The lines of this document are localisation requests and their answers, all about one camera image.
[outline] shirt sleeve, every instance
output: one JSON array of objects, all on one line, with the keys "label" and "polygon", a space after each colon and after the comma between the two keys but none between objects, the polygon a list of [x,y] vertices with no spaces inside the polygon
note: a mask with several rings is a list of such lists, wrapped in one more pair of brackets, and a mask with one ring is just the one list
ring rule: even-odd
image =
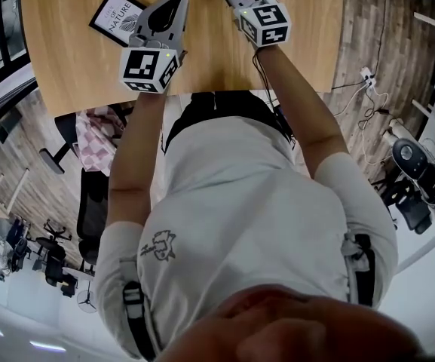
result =
[{"label": "shirt sleeve", "polygon": [[135,258],[143,227],[134,222],[116,222],[103,232],[95,271],[96,307],[103,323],[131,357],[141,357],[128,325],[123,303],[124,282],[120,259]]},{"label": "shirt sleeve", "polygon": [[388,209],[348,154],[330,155],[320,164],[314,179],[341,200],[349,232],[369,236],[375,253],[373,305],[379,305],[398,264],[397,234]]}]

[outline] white cube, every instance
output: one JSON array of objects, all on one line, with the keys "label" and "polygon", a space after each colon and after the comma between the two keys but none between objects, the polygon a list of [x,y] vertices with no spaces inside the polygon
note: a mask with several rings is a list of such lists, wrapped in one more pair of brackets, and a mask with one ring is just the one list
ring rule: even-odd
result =
[{"label": "white cube", "polygon": [[291,34],[291,19],[286,5],[266,4],[251,8],[237,8],[240,30],[257,47],[285,43]]},{"label": "white cube", "polygon": [[120,82],[132,91],[162,94],[179,67],[175,50],[124,48],[121,52]]}]

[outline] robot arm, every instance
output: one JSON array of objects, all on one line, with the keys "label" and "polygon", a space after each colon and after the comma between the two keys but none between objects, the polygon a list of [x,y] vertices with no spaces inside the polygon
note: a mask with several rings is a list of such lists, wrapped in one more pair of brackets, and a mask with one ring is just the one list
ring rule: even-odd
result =
[{"label": "robot arm", "polygon": [[158,0],[136,22],[121,54],[120,80],[132,91],[162,94],[182,65],[188,0]]},{"label": "robot arm", "polygon": [[234,9],[240,31],[255,45],[266,47],[285,43],[291,32],[286,6],[278,0],[226,0]]}]

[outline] shirt logo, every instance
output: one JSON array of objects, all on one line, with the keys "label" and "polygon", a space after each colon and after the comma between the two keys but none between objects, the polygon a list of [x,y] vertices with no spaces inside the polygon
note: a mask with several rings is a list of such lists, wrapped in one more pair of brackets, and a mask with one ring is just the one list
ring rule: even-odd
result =
[{"label": "shirt logo", "polygon": [[170,231],[157,232],[152,239],[152,246],[148,244],[144,245],[140,251],[140,256],[153,252],[157,260],[161,262],[164,260],[168,262],[170,258],[175,259],[175,253],[172,248],[172,241],[175,237]]}]

